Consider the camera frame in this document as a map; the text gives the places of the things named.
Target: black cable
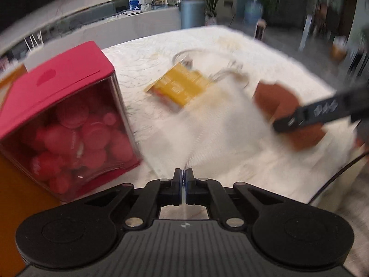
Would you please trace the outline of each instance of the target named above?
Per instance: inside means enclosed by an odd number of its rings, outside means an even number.
[[[352,167],[355,163],[357,163],[359,160],[361,160],[363,157],[369,155],[369,150],[361,154],[360,156],[356,157],[354,160],[349,162],[347,165],[345,165],[342,169],[340,169],[336,174],[334,174],[331,179],[329,179],[318,191],[317,193],[312,196],[310,201],[308,202],[308,205],[311,205],[321,194],[322,192],[331,184],[333,181],[335,181],[343,172],[345,172],[347,169]]]
[[[234,19],[234,16],[235,16],[236,14],[234,14],[233,15],[233,18],[232,18],[232,20],[231,20],[231,22],[229,23],[229,26],[228,27],[230,27],[231,25],[232,25],[232,23],[233,23],[233,19]]]

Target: yellow package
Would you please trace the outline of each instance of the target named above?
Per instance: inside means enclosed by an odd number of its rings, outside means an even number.
[[[157,95],[173,108],[183,107],[192,98],[204,92],[210,81],[198,71],[190,71],[182,64],[176,64],[159,80],[150,84],[145,91]]]

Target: brown object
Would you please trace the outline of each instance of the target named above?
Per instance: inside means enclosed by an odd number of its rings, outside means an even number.
[[[259,82],[254,101],[269,120],[276,120],[293,114],[300,106],[296,96],[280,84]],[[322,124],[314,124],[286,133],[286,137],[296,151],[317,145],[325,135]]]
[[[253,98],[269,120],[274,116],[280,104],[285,106],[285,110],[291,110],[291,113],[300,106],[296,96],[278,83],[267,84],[260,81]]]
[[[346,57],[347,52],[345,50],[341,50],[340,48],[332,45],[331,48],[331,58],[337,62],[341,62]]]

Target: blue trash can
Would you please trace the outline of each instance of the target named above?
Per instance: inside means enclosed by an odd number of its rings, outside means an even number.
[[[179,4],[181,29],[205,25],[205,2],[200,0],[182,0]]]

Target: orange object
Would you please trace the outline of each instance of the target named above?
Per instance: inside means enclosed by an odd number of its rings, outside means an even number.
[[[15,231],[32,214],[60,205],[50,193],[34,183],[0,155],[0,276],[14,277],[24,267],[15,245]]]
[[[345,50],[340,49],[339,47],[332,45],[331,47],[331,59],[340,63],[345,59],[347,52]]]
[[[297,97],[280,84],[259,82],[254,101],[269,120],[276,120],[293,114],[300,106]],[[292,148],[296,151],[317,145],[325,135],[323,124],[314,124],[286,133]]]
[[[0,80],[0,109],[13,82],[25,73],[27,73],[27,69],[24,64],[21,64]]]

